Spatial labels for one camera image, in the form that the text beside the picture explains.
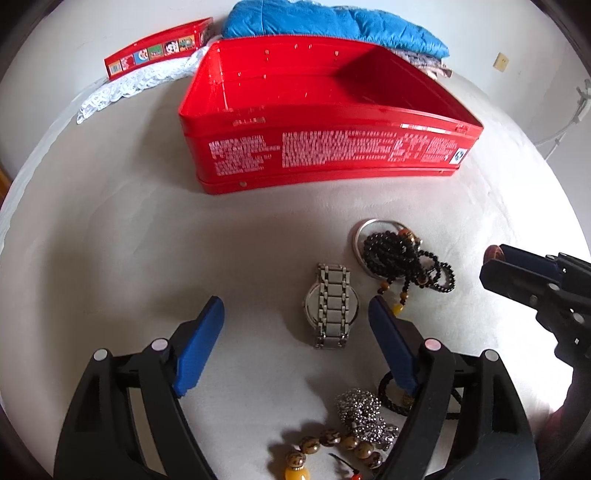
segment white cable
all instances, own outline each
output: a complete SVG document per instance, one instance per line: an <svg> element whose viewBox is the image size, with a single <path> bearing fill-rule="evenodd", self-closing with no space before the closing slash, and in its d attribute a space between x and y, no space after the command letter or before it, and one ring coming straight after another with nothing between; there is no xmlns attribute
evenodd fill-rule
<svg viewBox="0 0 591 480"><path fill-rule="evenodd" d="M546 159L549 158L550 155L552 155L552 153L554 153L554 151L556 150L556 148L558 148L558 145L560 145L560 142L562 141L562 139L564 138L564 136L566 135L566 133L568 132L568 130L573 126L576 125L578 123L581 122L581 120L583 120L583 118L587 115L587 113L589 113L589 110L591 109L591 80L587 79L585 80L585 92L582 92L579 88L577 88L577 91L579 92L579 94L581 95L581 98L579 99L579 104L577 106L577 110L573 115L572 120L568 123L568 125L566 125L566 127L562 128L561 130L559 130L558 132L556 132L554 135L552 135L551 137L548 137L544 140L541 140L539 142L534 143L534 145L536 147L540 147L548 142L552 142L552 141L557 141L557 144L552 148L552 150L550 151L550 153L546 156Z"/></svg>

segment bed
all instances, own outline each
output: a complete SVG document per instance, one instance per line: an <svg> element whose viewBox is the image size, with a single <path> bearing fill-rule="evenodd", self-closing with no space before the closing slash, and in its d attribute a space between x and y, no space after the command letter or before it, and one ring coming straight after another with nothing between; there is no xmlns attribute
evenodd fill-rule
<svg viewBox="0 0 591 480"><path fill-rule="evenodd" d="M539 432L564 400L571 370L554 357L556 341L533 310L480 286L482 254L506 243L588 260L589 249L556 177L513 120L461 76L442 82L485 127L450 178L209 196L178 125L187 79L55 132L0 214L0 392L40 465L51 472L70 398L95 350L139 351L215 294L226 326L183 411L219 478L280 478L290 444L338 426L334 397L352 387L375 391L387 371L366 318L379 285L350 248L353 227L372 217L407 224L456 272L448 295L411 290L402 317L453 351L496 349ZM342 351L311 346L301 301L318 262L351 268L361 298ZM403 417L384 416L403 425ZM431 470L444 464L454 427L446 422ZM148 445L154 468L156 457ZM325 454L310 470L339 478Z"/></svg>

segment electrical outlet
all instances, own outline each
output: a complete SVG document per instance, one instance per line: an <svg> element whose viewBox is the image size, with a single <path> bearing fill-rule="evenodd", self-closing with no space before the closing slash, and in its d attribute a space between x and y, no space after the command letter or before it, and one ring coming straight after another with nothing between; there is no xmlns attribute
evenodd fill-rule
<svg viewBox="0 0 591 480"><path fill-rule="evenodd" d="M499 72L504 72L507 69L507 65L509 65L509 59L502 53L499 53L493 67L499 70Z"/></svg>

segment black cord bracelet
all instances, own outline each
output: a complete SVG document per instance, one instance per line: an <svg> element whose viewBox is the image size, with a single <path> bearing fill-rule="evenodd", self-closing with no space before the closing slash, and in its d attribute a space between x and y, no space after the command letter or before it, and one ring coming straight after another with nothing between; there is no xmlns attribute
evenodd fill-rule
<svg viewBox="0 0 591 480"><path fill-rule="evenodd" d="M394 402L392 402L392 400L388 398L388 394L386 393L386 388L388 387L388 384L392 381L393 378L394 377L392 376L392 372L388 372L384 375L382 381L379 383L378 398L382 405L386 407L388 410L393 411L398 415L408 417L408 414L410 413L410 408L404 408L400 405L396 405ZM455 398L455 400L459 403L460 406L462 406L462 396L455 388L452 390L452 397ZM460 413L450 411L447 412L445 418L446 420L457 420L460 418Z"/></svg>

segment amber bead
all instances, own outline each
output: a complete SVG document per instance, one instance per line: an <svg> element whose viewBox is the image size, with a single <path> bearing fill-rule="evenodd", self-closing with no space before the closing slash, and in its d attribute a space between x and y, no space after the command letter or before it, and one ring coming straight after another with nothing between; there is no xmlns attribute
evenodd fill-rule
<svg viewBox="0 0 591 480"><path fill-rule="evenodd" d="M340 442L340 433L337 430L327 429L320 435L320 443L325 447L333 447Z"/></svg>
<svg viewBox="0 0 591 480"><path fill-rule="evenodd" d="M347 450L355 450L357 445L359 445L359 442L361 442L361 440L355 435L347 435L343 440L341 440L340 444Z"/></svg>
<svg viewBox="0 0 591 480"><path fill-rule="evenodd" d="M301 467L297 470L287 467L284 476L285 480L310 480L310 472L306 467Z"/></svg>
<svg viewBox="0 0 591 480"><path fill-rule="evenodd" d="M300 450L306 455L311 455L320 450L320 440L315 437L304 437L300 442Z"/></svg>
<svg viewBox="0 0 591 480"><path fill-rule="evenodd" d="M365 460L363 460L363 462L373 470L375 468L379 468L380 466L382 466L384 460L382 459L381 453L374 452L371 455L369 455Z"/></svg>
<svg viewBox="0 0 591 480"><path fill-rule="evenodd" d="M374 452L374 446L369 442L361 442L355 449L357 458L365 460Z"/></svg>
<svg viewBox="0 0 591 480"><path fill-rule="evenodd" d="M285 462L289 468L300 468L306 462L306 454L299 450L292 450L285 456Z"/></svg>
<svg viewBox="0 0 591 480"><path fill-rule="evenodd" d="M396 305L394 305L394 307L392 307L392 313L394 314L394 316L398 316L402 313L402 311L404 310L404 305L397 303Z"/></svg>

